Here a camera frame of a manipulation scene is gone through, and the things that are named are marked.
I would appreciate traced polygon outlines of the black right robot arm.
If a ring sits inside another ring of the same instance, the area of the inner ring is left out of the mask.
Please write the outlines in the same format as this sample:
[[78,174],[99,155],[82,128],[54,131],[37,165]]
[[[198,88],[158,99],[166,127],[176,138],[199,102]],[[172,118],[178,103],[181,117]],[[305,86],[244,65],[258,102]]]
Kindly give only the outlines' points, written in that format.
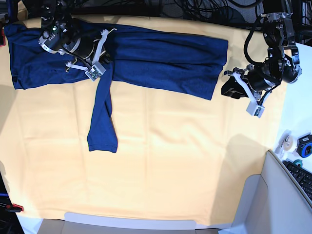
[[103,31],[83,29],[82,22],[72,18],[71,13],[79,4],[79,0],[43,2],[39,45],[51,54],[72,55],[87,68],[91,68],[94,61],[112,62],[104,46],[100,45]]

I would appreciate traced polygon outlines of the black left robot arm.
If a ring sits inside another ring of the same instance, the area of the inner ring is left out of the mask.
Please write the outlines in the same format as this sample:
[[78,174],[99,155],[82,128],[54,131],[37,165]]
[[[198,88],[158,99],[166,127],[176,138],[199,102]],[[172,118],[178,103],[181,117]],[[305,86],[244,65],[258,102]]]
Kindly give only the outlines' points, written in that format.
[[[302,70],[292,14],[291,1],[277,0],[257,16],[243,47],[249,64],[246,69],[234,68],[232,71],[225,71],[224,74],[228,75],[229,79],[221,88],[223,96],[239,99],[251,93],[256,102],[262,104],[281,82],[293,83],[298,79]],[[264,62],[257,62],[250,57],[248,46],[261,22],[268,56]]]

